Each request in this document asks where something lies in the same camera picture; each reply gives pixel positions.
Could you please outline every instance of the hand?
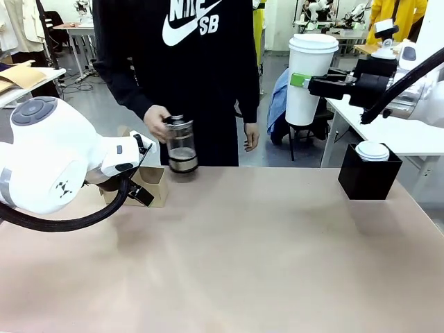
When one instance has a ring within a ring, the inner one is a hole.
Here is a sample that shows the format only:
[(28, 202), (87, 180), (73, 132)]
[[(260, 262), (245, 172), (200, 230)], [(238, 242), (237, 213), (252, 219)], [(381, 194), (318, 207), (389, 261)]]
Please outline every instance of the hand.
[(164, 119), (170, 116), (168, 110), (159, 105), (151, 106), (144, 116), (145, 125), (161, 144), (164, 144), (168, 138), (168, 128), (164, 124)]
[(259, 143), (259, 127), (257, 123), (246, 123), (244, 125), (245, 135), (247, 140), (245, 141), (244, 148), (246, 152), (250, 152), (256, 149)]

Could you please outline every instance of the nike swoosh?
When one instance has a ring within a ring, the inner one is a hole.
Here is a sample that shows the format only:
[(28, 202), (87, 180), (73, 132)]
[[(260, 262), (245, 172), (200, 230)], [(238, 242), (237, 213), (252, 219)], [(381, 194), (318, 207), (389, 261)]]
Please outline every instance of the nike swoosh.
[(199, 10), (196, 9), (196, 17), (184, 24), (180, 28), (174, 29), (169, 25), (168, 15), (165, 17), (164, 28), (162, 30), (162, 35), (164, 38), (164, 42), (168, 46), (175, 46), (183, 41), (188, 35), (190, 35), (193, 31), (195, 31), (198, 27), (199, 19), (206, 16), (214, 7), (219, 5), (222, 0), (217, 1), (215, 4), (211, 5), (206, 9)]

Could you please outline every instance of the brown paper box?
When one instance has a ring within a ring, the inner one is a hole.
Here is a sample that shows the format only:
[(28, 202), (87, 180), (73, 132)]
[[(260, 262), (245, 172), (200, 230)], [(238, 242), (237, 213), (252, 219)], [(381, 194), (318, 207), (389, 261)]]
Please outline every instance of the brown paper box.
[(12, 65), (14, 62), (12, 61), (12, 57), (10, 55), (8, 55), (7, 57), (4, 57), (1, 60), (2, 63), (7, 64), (7, 65)]
[[(163, 208), (165, 206), (165, 201), (168, 196), (168, 186), (164, 168), (142, 166), (134, 175), (133, 181), (138, 185), (141, 185), (154, 196), (150, 208)], [(105, 199), (105, 202), (109, 204), (116, 197), (117, 191), (106, 192), (100, 189), (100, 194), (103, 196), (103, 199)], [(143, 207), (139, 201), (131, 198), (127, 198), (124, 205)]]
[(42, 82), (46, 76), (38, 69), (30, 68), (30, 62), (24, 62), (0, 72), (0, 93), (16, 85), (30, 89)]

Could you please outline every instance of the black box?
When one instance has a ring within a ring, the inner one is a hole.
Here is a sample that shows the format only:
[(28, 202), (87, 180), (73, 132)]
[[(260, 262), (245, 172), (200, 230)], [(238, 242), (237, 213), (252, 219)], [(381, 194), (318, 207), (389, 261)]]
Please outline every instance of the black box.
[(390, 149), (390, 157), (386, 162), (363, 161), (355, 149), (356, 144), (348, 145), (339, 174), (339, 182), (348, 198), (386, 200), (402, 161)]

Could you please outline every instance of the table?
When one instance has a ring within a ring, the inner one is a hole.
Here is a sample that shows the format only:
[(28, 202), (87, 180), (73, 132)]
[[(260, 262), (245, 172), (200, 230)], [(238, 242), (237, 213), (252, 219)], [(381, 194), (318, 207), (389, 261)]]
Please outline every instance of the table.
[[(308, 21), (305, 21), (305, 22), (303, 22), (303, 21), (294, 21), (293, 22), (293, 27), (294, 26), (298, 27), (298, 33), (300, 33), (302, 27), (306, 26), (308, 23), (309, 23)], [(330, 25), (333, 25), (333, 24), (334, 24), (333, 21), (318, 22), (318, 26), (330, 26)]]
[[(346, 198), (338, 169), (200, 168), (164, 209), (94, 227), (0, 226), (7, 332), (406, 333), (444, 326), (444, 238), (395, 183)], [(82, 190), (57, 218), (103, 207)]]
[(344, 97), (342, 101), (327, 100), (336, 112), (321, 167), (325, 168), (329, 164), (336, 129), (340, 119), (343, 118), (364, 140), (386, 144), (396, 155), (407, 157), (420, 170), (412, 191), (412, 195), (417, 198), (440, 156), (444, 155), (444, 129), (432, 127), (417, 120), (395, 117), (383, 119), (382, 115), (369, 125), (361, 125), (363, 110), (349, 105), (349, 96)]
[[(380, 48), (381, 47), (379, 45), (367, 45), (367, 44), (355, 45), (355, 50), (363, 54), (372, 54), (377, 50), (379, 50)], [(395, 52), (395, 54), (399, 53), (399, 51), (396, 50), (393, 50), (393, 52)]]
[(333, 60), (331, 67), (338, 68), (339, 62), (344, 56), (347, 54), (351, 54), (352, 57), (357, 56), (357, 54), (353, 51), (356, 43), (365, 42), (367, 39), (368, 32), (362, 31), (361, 35), (357, 36), (341, 36), (336, 33), (327, 32), (327, 35), (335, 37), (339, 42), (339, 50), (336, 51), (333, 55)]
[(7, 90), (3, 94), (0, 94), (0, 109), (6, 107), (8, 104), (16, 101), (17, 99), (26, 96), (27, 94), (31, 93), (34, 89), (41, 87), (45, 83), (48, 83), (67, 72), (66, 69), (64, 68), (61, 69), (45, 68), (45, 67), (33, 67), (33, 68), (45, 74), (46, 78), (42, 82), (36, 84), (34, 87), (30, 89), (12, 88), (10, 90)]
[[(91, 59), (95, 56), (94, 50), (96, 40), (94, 26), (92, 24), (67, 23), (56, 26), (54, 29), (66, 30), (68, 32), (69, 43), (76, 59), (78, 72), (80, 73), (78, 81), (88, 77), (89, 74), (85, 74), (85, 69), (87, 71), (92, 70)], [(81, 58), (77, 55), (76, 43), (74, 40), (77, 42), (78, 48), (80, 49)]]

